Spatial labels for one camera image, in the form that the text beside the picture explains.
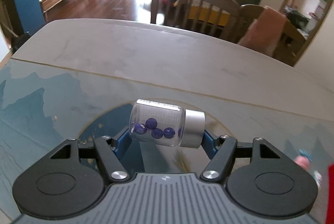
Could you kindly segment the glass jar purple beads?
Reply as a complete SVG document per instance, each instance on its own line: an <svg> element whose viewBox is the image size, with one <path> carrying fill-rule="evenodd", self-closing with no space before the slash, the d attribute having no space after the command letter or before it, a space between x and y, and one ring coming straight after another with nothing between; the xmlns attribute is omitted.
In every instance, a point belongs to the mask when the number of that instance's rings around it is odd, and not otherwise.
<svg viewBox="0 0 334 224"><path fill-rule="evenodd" d="M132 139L167 147L199 148L205 114L178 105L138 99L129 120Z"/></svg>

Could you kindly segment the pink blue figurine keychain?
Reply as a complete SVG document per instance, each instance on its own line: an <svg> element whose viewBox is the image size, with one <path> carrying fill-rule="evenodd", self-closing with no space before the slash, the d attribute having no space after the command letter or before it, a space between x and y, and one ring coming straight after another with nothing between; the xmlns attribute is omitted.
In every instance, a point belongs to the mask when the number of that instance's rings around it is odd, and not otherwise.
<svg viewBox="0 0 334 224"><path fill-rule="evenodd" d="M311 156L306 150L300 149L299 155L294 159L294 162L304 170L308 170L310 163L312 162Z"/></svg>

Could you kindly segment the white bunny figurine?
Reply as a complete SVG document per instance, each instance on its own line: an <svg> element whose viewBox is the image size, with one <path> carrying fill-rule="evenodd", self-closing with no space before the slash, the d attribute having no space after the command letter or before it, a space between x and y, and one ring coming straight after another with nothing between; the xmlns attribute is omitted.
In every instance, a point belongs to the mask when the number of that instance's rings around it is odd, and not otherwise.
<svg viewBox="0 0 334 224"><path fill-rule="evenodd" d="M313 177L314 177L314 179L316 181L316 184L317 184L318 188L320 188L321 187L321 183L322 183L322 176L321 176L321 174L317 170L314 170Z"/></svg>

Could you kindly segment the blue landscape table mat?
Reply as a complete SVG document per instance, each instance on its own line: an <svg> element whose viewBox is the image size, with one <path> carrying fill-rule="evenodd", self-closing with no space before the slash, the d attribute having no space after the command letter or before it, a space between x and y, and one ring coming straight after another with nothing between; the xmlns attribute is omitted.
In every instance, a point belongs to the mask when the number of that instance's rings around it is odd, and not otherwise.
<svg viewBox="0 0 334 224"><path fill-rule="evenodd" d="M322 176L311 213L325 220L332 119L17 60L1 69L1 213L10 220L19 215L12 186L23 171L67 138L84 143L116 135L128 125L137 99L202 110L210 132L242 142L261 136L290 158L305 150L311 157L310 171Z"/></svg>

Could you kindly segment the pink cloth on chair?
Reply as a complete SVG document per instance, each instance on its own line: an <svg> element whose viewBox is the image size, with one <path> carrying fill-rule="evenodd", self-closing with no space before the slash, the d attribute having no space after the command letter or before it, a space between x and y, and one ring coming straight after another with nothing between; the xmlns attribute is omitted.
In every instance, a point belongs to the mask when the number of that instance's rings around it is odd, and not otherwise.
<svg viewBox="0 0 334 224"><path fill-rule="evenodd" d="M238 45L272 57L287 21L282 13L264 6L264 10L249 26Z"/></svg>

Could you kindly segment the wooden chair with cloth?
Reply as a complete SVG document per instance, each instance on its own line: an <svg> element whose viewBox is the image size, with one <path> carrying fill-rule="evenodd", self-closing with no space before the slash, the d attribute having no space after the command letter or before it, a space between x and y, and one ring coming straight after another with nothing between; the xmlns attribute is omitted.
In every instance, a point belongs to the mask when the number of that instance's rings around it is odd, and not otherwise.
<svg viewBox="0 0 334 224"><path fill-rule="evenodd" d="M229 41L265 54L289 66L306 43L305 37L282 13L268 6L242 5Z"/></svg>

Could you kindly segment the red cardboard box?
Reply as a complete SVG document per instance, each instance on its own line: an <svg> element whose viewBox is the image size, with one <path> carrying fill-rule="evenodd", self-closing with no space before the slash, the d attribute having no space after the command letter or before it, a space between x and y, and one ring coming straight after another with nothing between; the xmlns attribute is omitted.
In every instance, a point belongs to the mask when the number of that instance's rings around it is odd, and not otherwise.
<svg viewBox="0 0 334 224"><path fill-rule="evenodd" d="M325 224L334 224L334 164L328 167L328 205Z"/></svg>

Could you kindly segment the wooden dining chair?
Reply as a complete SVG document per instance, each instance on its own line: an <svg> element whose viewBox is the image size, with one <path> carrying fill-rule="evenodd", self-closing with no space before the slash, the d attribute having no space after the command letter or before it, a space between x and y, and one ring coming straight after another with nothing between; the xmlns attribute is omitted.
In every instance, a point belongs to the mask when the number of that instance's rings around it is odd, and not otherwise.
<svg viewBox="0 0 334 224"><path fill-rule="evenodd" d="M236 0L152 0L152 24L157 23L160 9L165 26L230 41L240 5Z"/></svg>

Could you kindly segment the blue cabinet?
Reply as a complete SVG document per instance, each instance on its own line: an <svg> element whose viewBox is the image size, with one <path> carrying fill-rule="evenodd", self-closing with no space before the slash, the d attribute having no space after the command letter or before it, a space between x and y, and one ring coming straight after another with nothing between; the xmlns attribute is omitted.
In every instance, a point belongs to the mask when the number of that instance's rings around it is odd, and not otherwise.
<svg viewBox="0 0 334 224"><path fill-rule="evenodd" d="M1 1L5 6L5 16L17 35L27 33L32 36L46 24L39 0Z"/></svg>

